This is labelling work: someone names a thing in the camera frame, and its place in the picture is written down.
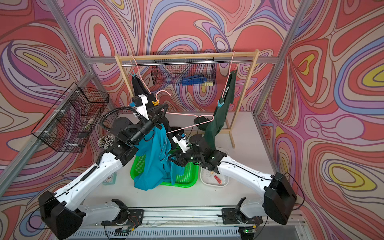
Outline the red clothespin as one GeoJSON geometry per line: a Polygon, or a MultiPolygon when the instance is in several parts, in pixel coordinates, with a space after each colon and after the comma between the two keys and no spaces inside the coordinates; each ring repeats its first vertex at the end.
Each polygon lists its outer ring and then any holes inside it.
{"type": "Polygon", "coordinates": [[[214,178],[216,179],[216,181],[221,185],[222,184],[222,181],[221,179],[218,177],[218,176],[214,176],[214,178]]]}

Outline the teal t-shirt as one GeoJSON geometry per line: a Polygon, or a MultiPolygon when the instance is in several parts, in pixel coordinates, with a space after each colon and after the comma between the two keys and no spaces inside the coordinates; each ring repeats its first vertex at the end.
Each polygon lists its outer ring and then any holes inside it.
{"type": "Polygon", "coordinates": [[[135,188],[148,191],[163,182],[174,185],[177,176],[184,174],[184,168],[169,160],[172,145],[166,128],[154,127],[138,144],[137,157],[145,156],[144,171],[135,177],[135,188]]]}

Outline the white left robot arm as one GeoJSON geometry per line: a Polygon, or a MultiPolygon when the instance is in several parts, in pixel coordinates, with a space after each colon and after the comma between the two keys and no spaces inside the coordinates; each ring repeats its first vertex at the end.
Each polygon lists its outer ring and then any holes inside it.
{"type": "Polygon", "coordinates": [[[55,193],[46,191],[39,196],[42,221],[57,239],[67,239],[83,226],[99,222],[124,225],[129,220],[129,208],[118,199],[95,207],[82,203],[107,177],[131,161],[146,135],[155,128],[162,129],[168,107],[162,104],[150,108],[146,116],[136,108],[120,107],[101,117],[101,127],[115,137],[112,146],[103,150],[96,163],[69,184],[55,193]]]}

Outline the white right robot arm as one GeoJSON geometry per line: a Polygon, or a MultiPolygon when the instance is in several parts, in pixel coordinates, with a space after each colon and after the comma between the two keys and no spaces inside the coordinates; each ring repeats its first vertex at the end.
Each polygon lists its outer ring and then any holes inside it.
{"type": "Polygon", "coordinates": [[[279,172],[270,175],[249,168],[219,150],[212,150],[201,134],[187,139],[185,134],[176,134],[172,140],[180,147],[169,160],[185,167],[193,163],[209,172],[232,178],[257,192],[262,200],[245,204],[245,198],[239,201],[235,209],[238,223],[246,223],[247,219],[256,216],[251,207],[261,206],[266,215],[280,225],[289,221],[297,195],[285,174],[279,172]]]}

